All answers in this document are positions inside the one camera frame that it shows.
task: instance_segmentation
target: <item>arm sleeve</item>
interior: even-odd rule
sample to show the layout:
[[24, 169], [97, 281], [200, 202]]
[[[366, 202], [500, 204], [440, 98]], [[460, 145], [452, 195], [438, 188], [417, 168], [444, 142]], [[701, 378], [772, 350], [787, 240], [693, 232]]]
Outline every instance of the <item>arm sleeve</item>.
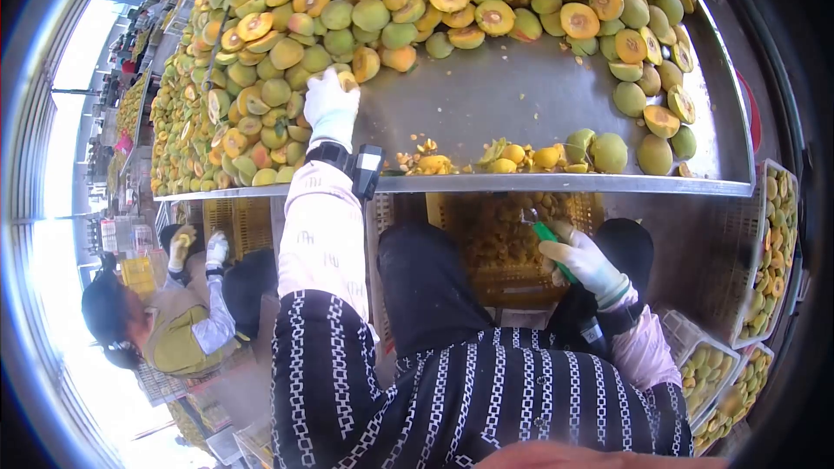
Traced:
[[[629, 287], [612, 308], [602, 311], [613, 311], [635, 302], [637, 290]], [[660, 319], [648, 305], [643, 308], [637, 324], [626, 333], [614, 336], [612, 342], [614, 366], [640, 391], [664, 382], [681, 387], [681, 372], [663, 337]]]
[[191, 327], [194, 338], [206, 355], [220, 349], [235, 336], [235, 319], [223, 300], [223, 277], [208, 276], [208, 318]]
[[278, 253], [278, 296], [319, 290], [339, 297], [368, 322], [364, 224], [349, 177], [310, 162], [293, 177]]

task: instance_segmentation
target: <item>drying tray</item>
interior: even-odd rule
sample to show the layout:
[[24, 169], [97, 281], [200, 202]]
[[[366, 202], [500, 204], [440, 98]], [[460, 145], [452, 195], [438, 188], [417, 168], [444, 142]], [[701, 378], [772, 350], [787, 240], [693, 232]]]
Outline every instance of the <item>drying tray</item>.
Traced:
[[[456, 165], [476, 162], [483, 144], [505, 137], [534, 147], [565, 141], [590, 126], [619, 134], [629, 146], [621, 175], [459, 174], [384, 176], [377, 192], [665, 192], [749, 197], [755, 185], [752, 140], [741, 88], [724, 41], [703, 0], [683, 22], [694, 51], [695, 68], [684, 75], [692, 96], [698, 152], [687, 163], [698, 177], [643, 175], [635, 152], [648, 131], [620, 114], [612, 93], [619, 80], [602, 55], [577, 64], [562, 38], [544, 35], [532, 44], [487, 37], [475, 50], [458, 50], [435, 60], [419, 50], [410, 74], [381, 68], [362, 87], [354, 127], [354, 148], [383, 147], [389, 161], [413, 152], [411, 135], [438, 143]], [[661, 98], [650, 100], [658, 103]], [[286, 195], [289, 185], [242, 187], [157, 197], [161, 200]]]

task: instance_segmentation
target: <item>shelf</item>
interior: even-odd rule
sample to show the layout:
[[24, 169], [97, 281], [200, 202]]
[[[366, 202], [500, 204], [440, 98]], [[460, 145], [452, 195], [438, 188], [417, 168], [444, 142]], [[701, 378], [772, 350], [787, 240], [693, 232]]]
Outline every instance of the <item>shelf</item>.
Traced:
[[[394, 163], [396, 152], [413, 152], [412, 135], [437, 141], [438, 151], [456, 165], [477, 162], [483, 144], [502, 136], [535, 148], [564, 142], [583, 127], [614, 132], [629, 147], [622, 175], [459, 174], [380, 178], [377, 192], [653, 192], [749, 197], [755, 164], [741, 89], [724, 41], [703, 0], [685, 19], [695, 68], [684, 88], [695, 103], [698, 150], [687, 162], [695, 178], [643, 175], [636, 149], [648, 130], [623, 116], [612, 92], [619, 80], [601, 55], [579, 64], [563, 50], [561, 38], [545, 34], [532, 44], [490, 38], [476, 50], [458, 50], [443, 60], [419, 57], [408, 75], [383, 68], [362, 88], [354, 148], [382, 146]], [[662, 96], [649, 99], [660, 103]], [[158, 200], [286, 195], [288, 185], [245, 187], [167, 195]]]

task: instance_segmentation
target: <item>white crate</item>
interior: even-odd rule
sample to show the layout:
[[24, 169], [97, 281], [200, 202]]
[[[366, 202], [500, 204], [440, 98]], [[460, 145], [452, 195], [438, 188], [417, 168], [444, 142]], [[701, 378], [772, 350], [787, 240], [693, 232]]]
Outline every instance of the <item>white crate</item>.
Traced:
[[[773, 350], [771, 350], [769, 347], [765, 346], [760, 342], [756, 342], [756, 344], [751, 344], [748, 347], [743, 348], [740, 351], [741, 359], [739, 360], [738, 366], [735, 368], [735, 370], [733, 370], [731, 374], [730, 382], [727, 383], [726, 386], [724, 386], [724, 389], [721, 391], [721, 394], [712, 402], [712, 405], [709, 407], [709, 409], [702, 413], [702, 415], [698, 418], [698, 422], [693, 422], [690, 424], [690, 429], [692, 431], [696, 430], [698, 427], [701, 427], [704, 421], [706, 421], [707, 418], [709, 418], [709, 416], [712, 414], [712, 412], [721, 404], [721, 401], [726, 396], [727, 392], [730, 391], [730, 388], [735, 386], [735, 381], [741, 375], [741, 372], [747, 367], [747, 363], [750, 361], [750, 357], [752, 357], [753, 352], [756, 350], [761, 350], [761, 353], [763, 355], [769, 356], [771, 358], [771, 363], [773, 362], [773, 360], [776, 359], [776, 356], [773, 354]], [[724, 436], [724, 438], [732, 436], [735, 427], [741, 424], [742, 422], [745, 422], [745, 418], [742, 418], [738, 424], [735, 424], [735, 426], [733, 426], [733, 428], [730, 430], [727, 436]], [[707, 452], [710, 451], [712, 446], [714, 446], [714, 444], [717, 443], [719, 440], [721, 440], [721, 438], [715, 439], [714, 442], [711, 442], [709, 444], [702, 444], [696, 447], [695, 456], [705, 455]]]
[[[702, 284], [697, 298], [684, 298], [677, 302], [685, 314], [710, 331], [719, 340], [738, 350], [771, 336], [776, 328], [785, 295], [777, 299], [773, 317], [765, 331], [755, 337], [739, 339], [744, 317], [753, 300], [756, 271], [764, 252], [767, 225], [765, 205], [767, 198], [762, 194], [766, 184], [767, 167], [786, 171], [784, 167], [766, 160], [756, 166], [756, 189], [750, 198], [723, 198], [715, 204], [712, 225], [714, 232], [711, 259], [702, 274]], [[794, 175], [794, 193], [798, 198], [799, 184]], [[790, 279], [791, 269], [785, 272]]]
[[695, 349], [703, 343], [720, 350], [722, 353], [733, 359], [733, 363], [730, 365], [730, 370], [726, 375], [724, 375], [724, 378], [719, 381], [713, 393], [709, 395], [708, 398], [705, 398], [696, 409], [690, 410], [690, 424], [699, 423], [698, 421], [701, 419], [702, 415], [710, 408], [718, 395], [721, 394], [724, 387], [727, 385], [727, 382], [732, 379], [733, 373], [738, 368], [741, 356], [737, 351], [733, 351], [718, 340], [710, 337], [709, 334], [699, 328], [694, 322], [684, 317], [683, 314], [677, 310], [660, 310], [658, 311], [658, 316], [660, 317], [662, 323], [663, 337], [666, 338], [666, 343], [669, 344], [672, 359], [675, 361], [675, 366], [678, 368], [683, 366], [692, 353], [695, 352]]

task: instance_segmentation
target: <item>worker's hand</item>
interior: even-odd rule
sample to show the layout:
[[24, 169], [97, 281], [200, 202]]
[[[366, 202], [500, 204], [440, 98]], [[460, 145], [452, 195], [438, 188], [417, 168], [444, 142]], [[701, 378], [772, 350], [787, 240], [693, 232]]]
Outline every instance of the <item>worker's hand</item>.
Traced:
[[228, 257], [228, 241], [223, 231], [215, 231], [206, 245], [206, 270], [217, 270]]
[[197, 231], [194, 230], [192, 225], [182, 225], [173, 233], [169, 245], [169, 271], [182, 271], [182, 267], [185, 266], [185, 259], [189, 255], [189, 247], [195, 239], [197, 239]]
[[625, 295], [629, 279], [606, 259], [584, 233], [563, 221], [549, 224], [561, 243], [542, 241], [539, 251], [546, 258], [568, 267], [579, 282], [596, 296], [600, 310], [610, 307]]
[[335, 141], [348, 152], [353, 152], [350, 141], [354, 136], [356, 113], [360, 109], [359, 88], [344, 92], [333, 67], [328, 67], [322, 79], [307, 80], [307, 88], [304, 118], [313, 127], [310, 143]]

